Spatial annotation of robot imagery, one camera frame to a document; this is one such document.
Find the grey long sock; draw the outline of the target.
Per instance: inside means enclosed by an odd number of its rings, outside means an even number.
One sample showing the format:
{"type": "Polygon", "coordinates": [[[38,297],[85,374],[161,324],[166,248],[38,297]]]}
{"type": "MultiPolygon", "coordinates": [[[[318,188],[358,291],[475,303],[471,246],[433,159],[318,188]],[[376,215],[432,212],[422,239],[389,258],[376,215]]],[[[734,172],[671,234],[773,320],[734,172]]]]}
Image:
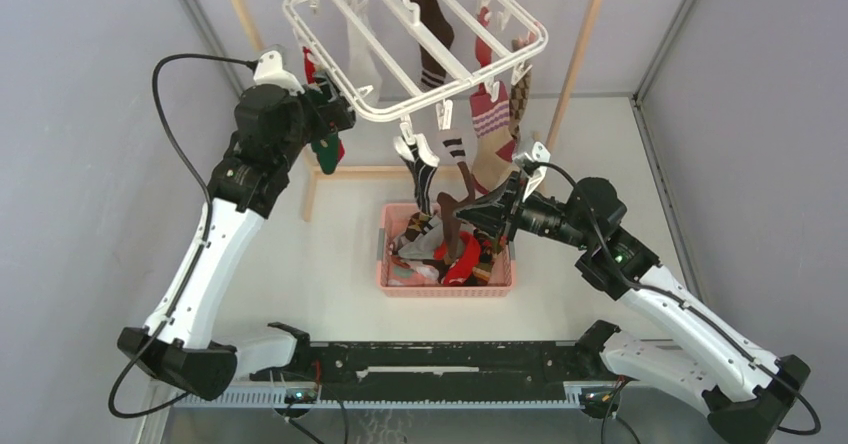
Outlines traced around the grey long sock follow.
{"type": "Polygon", "coordinates": [[[441,220],[428,222],[423,232],[412,242],[405,244],[397,255],[406,260],[424,261],[435,260],[435,253],[445,242],[444,225],[441,220]]]}

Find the pink plastic basket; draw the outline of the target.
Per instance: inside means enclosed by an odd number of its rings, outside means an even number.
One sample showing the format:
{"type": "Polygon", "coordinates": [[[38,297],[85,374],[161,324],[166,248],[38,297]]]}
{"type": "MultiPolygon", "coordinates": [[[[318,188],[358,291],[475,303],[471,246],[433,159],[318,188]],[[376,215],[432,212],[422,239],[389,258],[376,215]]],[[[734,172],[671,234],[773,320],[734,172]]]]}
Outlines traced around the pink plastic basket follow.
{"type": "MultiPolygon", "coordinates": [[[[515,260],[513,249],[506,245],[495,248],[499,256],[495,262],[491,283],[485,287],[467,286],[443,286],[440,283],[444,272],[455,260],[448,256],[448,245],[444,244],[436,250],[435,260],[440,271],[439,284],[427,287],[387,287],[390,257],[397,255],[397,251],[407,243],[412,242],[424,230],[428,222],[435,223],[440,220],[438,215],[427,217],[419,212],[413,203],[393,203],[383,208],[378,239],[377,261],[376,261],[376,284],[388,297],[398,298],[445,298],[445,297],[504,297],[515,287],[515,260]]],[[[461,231],[474,234],[482,234],[471,228],[461,231]]],[[[460,256],[465,245],[460,241],[458,251],[460,256]]]]}

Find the wooden hanger stand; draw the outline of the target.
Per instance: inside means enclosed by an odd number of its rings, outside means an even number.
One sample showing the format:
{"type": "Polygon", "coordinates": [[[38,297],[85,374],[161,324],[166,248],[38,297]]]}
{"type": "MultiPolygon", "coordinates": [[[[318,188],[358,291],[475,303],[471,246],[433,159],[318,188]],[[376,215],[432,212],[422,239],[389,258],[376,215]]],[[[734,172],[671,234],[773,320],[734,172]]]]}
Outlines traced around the wooden hanger stand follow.
{"type": "Polygon", "coordinates": [[[265,73],[292,89],[325,71],[360,121],[448,128],[462,98],[491,100],[541,65],[551,36],[517,0],[282,0],[295,48],[265,73]]]}

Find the red black argyle sock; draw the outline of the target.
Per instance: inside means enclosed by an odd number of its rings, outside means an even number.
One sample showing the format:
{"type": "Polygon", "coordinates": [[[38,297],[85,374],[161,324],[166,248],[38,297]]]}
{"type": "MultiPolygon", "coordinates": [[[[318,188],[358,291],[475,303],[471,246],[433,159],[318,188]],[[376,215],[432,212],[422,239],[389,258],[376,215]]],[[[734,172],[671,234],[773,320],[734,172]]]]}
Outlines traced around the red black argyle sock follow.
{"type": "Polygon", "coordinates": [[[478,262],[472,267],[471,274],[466,278],[463,285],[485,287],[491,283],[493,269],[499,253],[495,252],[495,246],[485,235],[475,232],[473,236],[479,245],[478,262]]]}

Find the pink patterned sock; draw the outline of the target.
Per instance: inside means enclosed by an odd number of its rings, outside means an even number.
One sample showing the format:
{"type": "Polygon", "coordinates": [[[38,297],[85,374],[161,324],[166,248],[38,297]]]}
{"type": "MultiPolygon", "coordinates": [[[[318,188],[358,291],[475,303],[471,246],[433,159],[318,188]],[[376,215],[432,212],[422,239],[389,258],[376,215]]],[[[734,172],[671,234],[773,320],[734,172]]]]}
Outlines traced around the pink patterned sock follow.
{"type": "Polygon", "coordinates": [[[407,260],[392,255],[388,270],[387,287],[427,287],[439,284],[440,271],[432,260],[407,260]]]}

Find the red white patterned sock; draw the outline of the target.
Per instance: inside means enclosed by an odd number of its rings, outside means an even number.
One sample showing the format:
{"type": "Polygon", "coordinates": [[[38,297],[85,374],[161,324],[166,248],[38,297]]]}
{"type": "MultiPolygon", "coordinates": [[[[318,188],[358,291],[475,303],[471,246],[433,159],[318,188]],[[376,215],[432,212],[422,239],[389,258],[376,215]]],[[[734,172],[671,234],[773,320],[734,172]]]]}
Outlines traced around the red white patterned sock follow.
{"type": "Polygon", "coordinates": [[[312,50],[306,46],[301,47],[303,54],[303,65],[306,82],[308,85],[316,85],[316,75],[322,70],[322,66],[317,58],[312,53],[312,50]]]}

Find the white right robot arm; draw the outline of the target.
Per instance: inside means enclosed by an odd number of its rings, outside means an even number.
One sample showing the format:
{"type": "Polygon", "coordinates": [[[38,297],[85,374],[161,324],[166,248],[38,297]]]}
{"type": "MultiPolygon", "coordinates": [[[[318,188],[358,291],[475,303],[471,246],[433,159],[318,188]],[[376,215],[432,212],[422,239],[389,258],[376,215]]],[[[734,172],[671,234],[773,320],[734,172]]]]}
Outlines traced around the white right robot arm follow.
{"type": "Polygon", "coordinates": [[[576,267],[589,285],[676,343],[669,352],[599,320],[576,344],[584,376],[644,382],[697,410],[728,443],[768,442],[803,402],[809,366],[758,346],[718,317],[622,227],[626,211],[604,178],[573,181],[562,202],[533,191],[528,177],[515,172],[455,215],[495,239],[525,231],[578,249],[576,267]]]}

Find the brown argyle sock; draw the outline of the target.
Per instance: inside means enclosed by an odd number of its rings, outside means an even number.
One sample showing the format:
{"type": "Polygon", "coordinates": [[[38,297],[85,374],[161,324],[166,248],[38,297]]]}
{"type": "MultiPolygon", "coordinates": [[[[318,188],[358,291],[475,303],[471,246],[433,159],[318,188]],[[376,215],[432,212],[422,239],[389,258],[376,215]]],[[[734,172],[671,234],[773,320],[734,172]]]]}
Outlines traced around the brown argyle sock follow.
{"type": "Polygon", "coordinates": [[[528,106],[531,83],[532,64],[522,64],[511,77],[509,98],[509,132],[516,142],[521,139],[520,123],[528,106]]]}

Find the plain red sock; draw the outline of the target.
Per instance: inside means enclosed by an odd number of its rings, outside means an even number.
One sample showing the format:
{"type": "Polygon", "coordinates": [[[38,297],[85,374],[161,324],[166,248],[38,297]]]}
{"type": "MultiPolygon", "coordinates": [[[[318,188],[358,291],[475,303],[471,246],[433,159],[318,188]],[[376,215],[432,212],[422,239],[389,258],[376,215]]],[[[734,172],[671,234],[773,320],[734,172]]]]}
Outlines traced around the plain red sock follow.
{"type": "Polygon", "coordinates": [[[472,275],[474,267],[480,261],[481,246],[472,233],[461,231],[460,241],[465,245],[462,255],[455,259],[444,275],[440,283],[443,286],[462,286],[472,275]]]}

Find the green dotted sock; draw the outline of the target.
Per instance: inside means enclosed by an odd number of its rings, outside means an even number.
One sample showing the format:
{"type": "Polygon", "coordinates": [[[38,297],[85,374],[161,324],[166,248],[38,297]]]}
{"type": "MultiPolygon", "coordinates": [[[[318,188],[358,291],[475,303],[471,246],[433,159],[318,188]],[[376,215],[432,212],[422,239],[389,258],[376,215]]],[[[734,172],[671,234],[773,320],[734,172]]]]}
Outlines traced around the green dotted sock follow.
{"type": "Polygon", "coordinates": [[[332,175],[346,154],[346,149],[338,135],[338,127],[331,119],[332,112],[328,108],[337,94],[329,81],[313,84],[313,92],[317,106],[317,117],[320,119],[320,138],[310,143],[312,152],[324,175],[332,175]]]}

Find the black white striped sock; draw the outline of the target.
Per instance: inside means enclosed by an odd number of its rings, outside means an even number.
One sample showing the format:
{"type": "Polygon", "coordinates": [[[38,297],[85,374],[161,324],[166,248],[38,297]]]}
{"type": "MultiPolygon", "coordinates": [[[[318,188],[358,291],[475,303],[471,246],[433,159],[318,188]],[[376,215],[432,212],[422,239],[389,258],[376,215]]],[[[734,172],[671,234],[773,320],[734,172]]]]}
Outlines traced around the black white striped sock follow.
{"type": "Polygon", "coordinates": [[[414,199],[419,211],[432,215],[430,186],[440,163],[439,157],[432,151],[423,134],[414,134],[412,143],[408,143],[402,136],[397,136],[393,139],[393,145],[411,173],[414,199]]]}

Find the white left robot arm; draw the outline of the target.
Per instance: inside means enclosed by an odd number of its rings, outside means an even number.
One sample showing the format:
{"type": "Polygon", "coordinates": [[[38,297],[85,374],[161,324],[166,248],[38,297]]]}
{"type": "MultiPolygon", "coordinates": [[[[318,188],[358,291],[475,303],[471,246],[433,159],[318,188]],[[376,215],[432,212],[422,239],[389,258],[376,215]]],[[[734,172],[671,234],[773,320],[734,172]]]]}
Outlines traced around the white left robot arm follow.
{"type": "Polygon", "coordinates": [[[290,183],[301,151],[348,130],[356,118],[338,86],[318,73],[302,92],[257,84],[234,108],[236,129],[204,185],[196,236],[160,304],[117,347],[150,377],[205,400],[241,370],[243,352],[212,327],[235,268],[290,183]]]}

